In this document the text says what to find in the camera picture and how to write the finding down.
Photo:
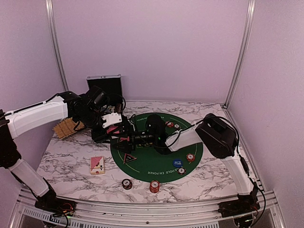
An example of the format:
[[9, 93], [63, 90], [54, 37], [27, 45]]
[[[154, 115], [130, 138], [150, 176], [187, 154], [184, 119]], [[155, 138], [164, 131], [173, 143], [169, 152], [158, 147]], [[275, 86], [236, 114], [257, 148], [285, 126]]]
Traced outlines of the red playing card deck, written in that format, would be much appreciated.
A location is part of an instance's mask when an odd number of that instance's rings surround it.
[[118, 126], [114, 126], [114, 125], [111, 125], [109, 126], [109, 128], [107, 129], [107, 134], [110, 134], [111, 132], [118, 132], [117, 130]]

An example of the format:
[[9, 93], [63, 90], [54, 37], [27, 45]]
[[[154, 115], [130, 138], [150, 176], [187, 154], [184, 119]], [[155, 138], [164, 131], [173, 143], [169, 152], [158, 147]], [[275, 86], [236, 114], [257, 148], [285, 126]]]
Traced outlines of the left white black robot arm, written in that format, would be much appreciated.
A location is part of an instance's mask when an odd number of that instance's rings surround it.
[[120, 114], [102, 114], [107, 96], [99, 87], [92, 87], [86, 94], [71, 91], [10, 113], [0, 113], [0, 165], [8, 169], [20, 182], [37, 196], [37, 207], [56, 211], [65, 204], [50, 184], [21, 157], [14, 139], [23, 133], [47, 123], [72, 118], [92, 130], [104, 130], [121, 122]]

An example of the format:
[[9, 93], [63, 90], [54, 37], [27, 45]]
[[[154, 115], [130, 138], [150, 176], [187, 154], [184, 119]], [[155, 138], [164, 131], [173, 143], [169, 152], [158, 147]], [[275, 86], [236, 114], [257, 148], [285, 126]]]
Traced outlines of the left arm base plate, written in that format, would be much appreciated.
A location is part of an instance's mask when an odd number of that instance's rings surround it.
[[55, 214], [55, 216], [73, 216], [75, 212], [76, 202], [67, 199], [55, 198], [53, 201], [37, 200], [35, 207], [46, 210]]

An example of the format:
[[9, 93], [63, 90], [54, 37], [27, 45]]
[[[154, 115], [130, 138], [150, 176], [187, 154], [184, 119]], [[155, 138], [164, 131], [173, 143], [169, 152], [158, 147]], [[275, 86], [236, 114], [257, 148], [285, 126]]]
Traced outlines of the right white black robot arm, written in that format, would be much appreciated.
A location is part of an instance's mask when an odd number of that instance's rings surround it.
[[257, 202], [257, 184], [249, 176], [249, 167], [238, 152], [239, 134], [230, 122], [220, 116], [207, 114], [204, 119], [186, 129], [168, 135], [167, 124], [157, 114], [147, 117], [145, 130], [137, 129], [136, 121], [126, 120], [118, 126], [124, 133], [115, 133], [111, 148], [131, 154], [137, 145], [148, 145], [161, 156], [171, 155], [179, 150], [197, 145], [205, 145], [211, 155], [220, 159], [228, 169], [237, 188], [235, 208], [245, 213]]

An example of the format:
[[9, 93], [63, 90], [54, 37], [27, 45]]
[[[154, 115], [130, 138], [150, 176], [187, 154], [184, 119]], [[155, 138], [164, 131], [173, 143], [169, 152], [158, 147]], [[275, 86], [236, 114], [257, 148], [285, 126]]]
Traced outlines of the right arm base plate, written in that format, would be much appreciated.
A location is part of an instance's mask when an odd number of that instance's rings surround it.
[[241, 201], [238, 199], [221, 202], [218, 206], [218, 212], [223, 218], [250, 213], [260, 209], [260, 205], [257, 202], [250, 203], [249, 201]]

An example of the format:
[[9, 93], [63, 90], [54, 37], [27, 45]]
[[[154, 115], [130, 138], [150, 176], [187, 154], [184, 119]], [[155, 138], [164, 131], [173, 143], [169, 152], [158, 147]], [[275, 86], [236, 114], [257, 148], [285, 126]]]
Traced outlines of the black triangular all-in button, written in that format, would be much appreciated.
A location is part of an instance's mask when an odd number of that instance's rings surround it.
[[124, 162], [124, 164], [127, 164], [127, 163], [132, 162], [132, 161], [135, 161], [135, 160], [137, 160], [137, 157], [134, 157], [134, 156], [132, 156], [131, 154], [126, 153], [126, 154], [124, 155], [123, 162]]

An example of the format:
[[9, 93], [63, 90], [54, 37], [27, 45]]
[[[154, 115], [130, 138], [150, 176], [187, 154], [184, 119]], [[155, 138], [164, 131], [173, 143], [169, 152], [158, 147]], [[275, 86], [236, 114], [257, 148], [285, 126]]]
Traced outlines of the red poker chip stack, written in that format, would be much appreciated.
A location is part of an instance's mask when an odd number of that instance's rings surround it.
[[157, 193], [159, 192], [159, 189], [160, 189], [160, 183], [157, 181], [157, 180], [153, 180], [150, 182], [150, 192], [152, 193]]

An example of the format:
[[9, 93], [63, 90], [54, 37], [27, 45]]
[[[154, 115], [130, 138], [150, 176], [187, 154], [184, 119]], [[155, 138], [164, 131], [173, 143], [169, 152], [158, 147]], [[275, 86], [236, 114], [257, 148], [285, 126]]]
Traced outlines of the red card seat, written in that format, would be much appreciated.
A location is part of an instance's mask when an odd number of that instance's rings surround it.
[[127, 138], [125, 138], [125, 137], [120, 137], [119, 138], [119, 141], [120, 142], [122, 142], [122, 141], [129, 141], [129, 138], [127, 137]]

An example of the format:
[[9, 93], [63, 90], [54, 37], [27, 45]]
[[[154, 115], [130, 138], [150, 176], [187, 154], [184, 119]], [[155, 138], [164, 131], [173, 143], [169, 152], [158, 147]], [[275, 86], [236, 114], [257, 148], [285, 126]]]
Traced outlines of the dark brown poker chip stack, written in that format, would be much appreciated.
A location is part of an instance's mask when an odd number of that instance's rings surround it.
[[133, 184], [130, 179], [123, 179], [122, 186], [125, 190], [130, 190], [132, 188]]

